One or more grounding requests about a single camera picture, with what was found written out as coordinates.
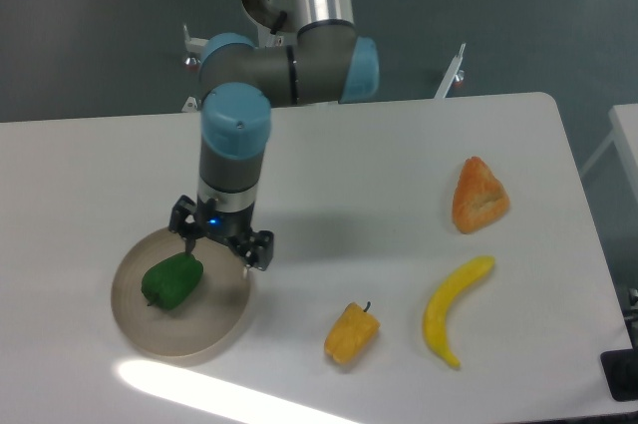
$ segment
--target yellow bell pepper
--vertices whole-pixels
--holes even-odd
[[[348,363],[379,330],[381,324],[367,312],[369,307],[370,302],[366,309],[351,302],[332,326],[324,343],[324,350],[337,363]]]

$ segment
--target blue joint cap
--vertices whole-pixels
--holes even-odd
[[[201,56],[199,59],[201,60],[201,66],[199,70],[203,67],[203,62],[206,59],[215,53],[220,48],[223,48],[227,45],[247,45],[249,47],[255,48],[255,44],[248,37],[244,37],[243,35],[239,35],[238,33],[220,33],[219,35],[215,35],[210,40],[206,42],[206,45],[203,47],[201,51]]]
[[[208,94],[201,137],[217,154],[247,160],[262,153],[270,136],[270,102],[246,83],[224,83]]]
[[[372,38],[359,37],[340,103],[358,102],[372,97],[379,89],[379,54]]]

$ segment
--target black object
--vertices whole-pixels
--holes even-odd
[[[286,12],[284,12],[283,10],[279,12],[279,15],[277,16],[277,20],[275,20],[274,25],[270,29],[270,35],[276,35],[277,32],[281,30],[281,28],[283,27],[283,24],[286,22],[287,18],[288,18],[288,14]]]
[[[203,206],[205,210],[198,209],[193,200],[182,195],[172,207],[168,230],[179,234],[185,241],[186,254],[192,253],[198,239],[207,237],[228,247],[233,254],[239,256],[246,267],[256,267],[265,271],[273,256],[274,234],[265,230],[253,231],[251,227],[237,234],[222,234],[218,227],[224,226],[222,221],[227,218],[227,215],[221,215],[216,219],[198,218],[199,214],[206,217],[215,215],[214,206],[214,201],[210,200]]]
[[[638,400],[638,350],[603,352],[600,361],[611,396],[616,401]]]

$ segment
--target gray wall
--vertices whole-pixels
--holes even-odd
[[[174,113],[197,93],[193,36],[255,36],[239,0],[0,0],[0,121]],[[353,0],[382,62],[379,100],[430,98],[461,42],[457,95],[543,91],[580,166],[638,102],[638,0]],[[617,279],[638,285],[638,206],[613,153],[585,182]]]

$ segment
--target yellow banana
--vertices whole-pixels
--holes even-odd
[[[454,369],[461,363],[450,351],[446,331],[446,315],[455,298],[468,286],[489,274],[493,256],[477,256],[450,274],[430,298],[423,314],[423,337],[428,346]]]

